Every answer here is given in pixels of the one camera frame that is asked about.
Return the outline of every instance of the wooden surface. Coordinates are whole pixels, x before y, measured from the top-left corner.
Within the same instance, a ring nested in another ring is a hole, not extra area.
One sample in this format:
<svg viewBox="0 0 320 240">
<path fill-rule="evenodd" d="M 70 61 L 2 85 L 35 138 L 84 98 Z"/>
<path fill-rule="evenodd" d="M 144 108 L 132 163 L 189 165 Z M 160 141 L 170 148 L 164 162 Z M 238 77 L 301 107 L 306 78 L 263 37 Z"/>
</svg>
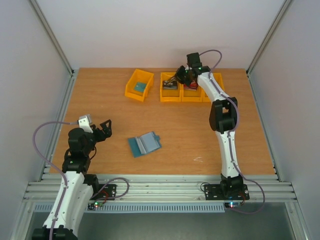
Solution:
<svg viewBox="0 0 320 240">
<path fill-rule="evenodd" d="M 175 69 L 143 69 L 154 74 L 154 84 L 144 102 L 124 96 L 133 68 L 81 68 L 65 121 L 91 114 L 97 126 L 112 120 L 112 137 L 97 143 L 89 173 L 94 174 L 214 174 L 221 173 L 219 143 L 209 126 L 210 103 L 160 102 L 160 72 Z M 235 134 L 237 159 L 244 174 L 274 174 L 263 129 L 244 69 L 217 69 L 225 91 L 238 100 L 239 128 Z M 64 125 L 53 162 L 62 166 L 68 148 Z M 128 138 L 154 131 L 162 148 L 133 158 Z"/>
</svg>

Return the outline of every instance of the white wall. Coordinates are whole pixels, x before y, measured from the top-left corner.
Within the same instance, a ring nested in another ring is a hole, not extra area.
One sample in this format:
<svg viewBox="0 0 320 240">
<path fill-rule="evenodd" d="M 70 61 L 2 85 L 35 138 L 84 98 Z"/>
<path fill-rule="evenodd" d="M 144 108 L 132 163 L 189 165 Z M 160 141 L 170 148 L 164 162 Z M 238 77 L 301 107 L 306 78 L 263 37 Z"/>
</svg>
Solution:
<svg viewBox="0 0 320 240">
<path fill-rule="evenodd" d="M 34 129 L 55 120 L 68 72 L 27 0 L 0 7 L 0 239 L 9 239 L 28 181 L 42 162 L 32 146 Z M 41 150 L 47 128 L 38 135 Z"/>
<path fill-rule="evenodd" d="M 312 239 L 320 228 L 320 1 L 294 1 L 252 73 L 275 159 Z"/>
<path fill-rule="evenodd" d="M 219 67 L 248 68 L 283 0 L 38 2 L 74 69 L 178 67 L 212 48 L 223 52 Z"/>
</svg>

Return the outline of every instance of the gray floor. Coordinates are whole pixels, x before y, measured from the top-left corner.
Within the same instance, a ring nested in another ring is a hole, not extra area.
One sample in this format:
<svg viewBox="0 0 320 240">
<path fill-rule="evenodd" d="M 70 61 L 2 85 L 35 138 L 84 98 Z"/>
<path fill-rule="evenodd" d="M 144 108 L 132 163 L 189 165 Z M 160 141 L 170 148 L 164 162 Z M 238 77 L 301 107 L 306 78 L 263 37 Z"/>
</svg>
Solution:
<svg viewBox="0 0 320 240">
<path fill-rule="evenodd" d="M 259 204 L 241 209 L 253 211 Z M 48 213 L 35 212 L 27 240 Z M 226 213 L 85 213 L 79 240 L 292 240 L 284 203 L 268 203 L 254 215 Z"/>
</svg>

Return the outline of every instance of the wooden table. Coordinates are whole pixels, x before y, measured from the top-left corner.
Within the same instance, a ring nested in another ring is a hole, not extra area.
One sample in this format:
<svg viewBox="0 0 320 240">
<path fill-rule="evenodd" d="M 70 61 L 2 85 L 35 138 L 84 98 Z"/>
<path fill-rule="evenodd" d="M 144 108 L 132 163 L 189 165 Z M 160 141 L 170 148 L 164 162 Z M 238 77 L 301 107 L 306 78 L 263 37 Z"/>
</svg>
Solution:
<svg viewBox="0 0 320 240">
<path fill-rule="evenodd" d="M 221 157 L 215 132 L 209 126 L 210 103 L 160 102 L 160 72 L 174 68 L 146 68 L 154 84 L 144 102 L 124 96 L 133 68 L 81 68 L 78 72 L 65 121 L 91 114 L 97 126 L 112 120 L 112 137 L 97 143 L 91 161 L 93 174 L 219 175 Z M 217 69 L 225 91 L 238 100 L 239 128 L 235 134 L 241 171 L 250 175 L 274 174 L 265 135 L 244 69 Z M 68 132 L 61 130 L 53 163 L 62 166 L 68 149 Z M 154 131 L 162 148 L 133 158 L 128 138 Z"/>
</svg>

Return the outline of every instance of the yellow bin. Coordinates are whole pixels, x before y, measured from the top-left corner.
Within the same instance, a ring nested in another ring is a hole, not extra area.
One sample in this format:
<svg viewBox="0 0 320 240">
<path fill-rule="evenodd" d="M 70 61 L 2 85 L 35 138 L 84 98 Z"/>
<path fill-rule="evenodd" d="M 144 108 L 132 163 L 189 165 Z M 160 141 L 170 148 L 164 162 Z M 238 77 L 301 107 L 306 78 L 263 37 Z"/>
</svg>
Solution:
<svg viewBox="0 0 320 240">
<path fill-rule="evenodd" d="M 220 72 L 214 72 L 213 77 L 216 80 L 216 82 L 219 84 L 220 88 L 222 88 L 223 91 L 225 91 L 224 82 L 222 79 L 222 75 Z M 201 95 L 202 95 L 202 102 L 203 103 L 210 103 L 210 99 L 208 95 L 205 93 L 205 91 L 201 88 Z"/>
<path fill-rule="evenodd" d="M 160 75 L 160 102 L 181 102 L 182 84 L 178 83 L 178 89 L 163 89 L 163 82 L 173 77 L 175 72 L 161 72 Z"/>
<path fill-rule="evenodd" d="M 128 98 L 143 102 L 148 96 L 148 91 L 153 84 L 153 73 L 136 69 L 125 85 L 124 95 Z"/>
</svg>

